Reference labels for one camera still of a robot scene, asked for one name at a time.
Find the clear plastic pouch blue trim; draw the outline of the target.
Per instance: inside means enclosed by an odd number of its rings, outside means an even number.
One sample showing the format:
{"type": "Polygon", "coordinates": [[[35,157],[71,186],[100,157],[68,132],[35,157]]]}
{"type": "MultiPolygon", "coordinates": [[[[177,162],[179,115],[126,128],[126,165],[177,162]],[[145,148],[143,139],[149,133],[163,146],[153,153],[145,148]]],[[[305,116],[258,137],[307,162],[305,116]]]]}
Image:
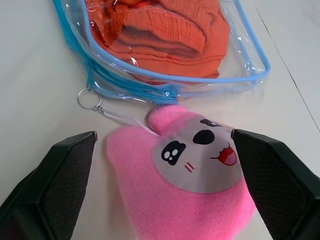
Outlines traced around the clear plastic pouch blue trim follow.
{"type": "Polygon", "coordinates": [[[219,0],[230,35],[216,78],[167,75],[120,60],[95,41],[84,0],[52,2],[68,47],[83,61],[86,86],[105,97],[171,105],[184,98],[252,89],[270,72],[270,63],[240,0],[219,0]]]}

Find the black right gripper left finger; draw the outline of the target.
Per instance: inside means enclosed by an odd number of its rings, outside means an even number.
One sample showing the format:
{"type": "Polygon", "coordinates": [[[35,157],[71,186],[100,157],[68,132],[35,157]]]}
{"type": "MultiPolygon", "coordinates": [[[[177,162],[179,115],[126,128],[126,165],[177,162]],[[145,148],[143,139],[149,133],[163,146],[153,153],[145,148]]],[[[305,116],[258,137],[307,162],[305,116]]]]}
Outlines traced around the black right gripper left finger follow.
{"type": "Polygon", "coordinates": [[[0,240],[71,240],[97,140],[88,131],[50,148],[0,206],[0,240]]]}

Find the pink plush cat charm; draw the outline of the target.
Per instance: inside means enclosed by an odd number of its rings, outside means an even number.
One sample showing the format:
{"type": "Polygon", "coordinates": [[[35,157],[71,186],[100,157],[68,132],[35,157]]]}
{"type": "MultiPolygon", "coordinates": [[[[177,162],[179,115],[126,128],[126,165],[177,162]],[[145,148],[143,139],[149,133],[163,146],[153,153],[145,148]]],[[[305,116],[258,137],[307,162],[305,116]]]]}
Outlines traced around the pink plush cat charm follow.
{"type": "Polygon", "coordinates": [[[147,121],[106,138],[138,240],[234,240],[256,207],[232,129],[180,105],[156,108],[147,121]]]}

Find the orange knitted cloth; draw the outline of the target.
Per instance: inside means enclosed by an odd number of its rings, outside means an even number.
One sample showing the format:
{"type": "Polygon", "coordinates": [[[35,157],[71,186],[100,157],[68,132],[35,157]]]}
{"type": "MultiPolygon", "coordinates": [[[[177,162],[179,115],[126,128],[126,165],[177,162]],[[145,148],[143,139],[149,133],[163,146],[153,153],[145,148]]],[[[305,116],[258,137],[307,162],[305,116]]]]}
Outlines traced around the orange knitted cloth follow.
{"type": "Polygon", "coordinates": [[[219,0],[84,0],[94,40],[144,70],[217,78],[230,27],[219,0]]]}

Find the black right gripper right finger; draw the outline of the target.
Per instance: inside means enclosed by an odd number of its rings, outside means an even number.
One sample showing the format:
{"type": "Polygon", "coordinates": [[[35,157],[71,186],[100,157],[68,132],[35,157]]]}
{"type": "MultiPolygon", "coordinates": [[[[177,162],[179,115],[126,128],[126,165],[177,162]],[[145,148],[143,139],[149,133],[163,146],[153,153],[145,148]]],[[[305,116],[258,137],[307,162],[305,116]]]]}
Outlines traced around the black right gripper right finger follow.
{"type": "Polygon", "coordinates": [[[273,240],[320,240],[320,177],[283,142],[233,129],[248,191],[273,240]]]}

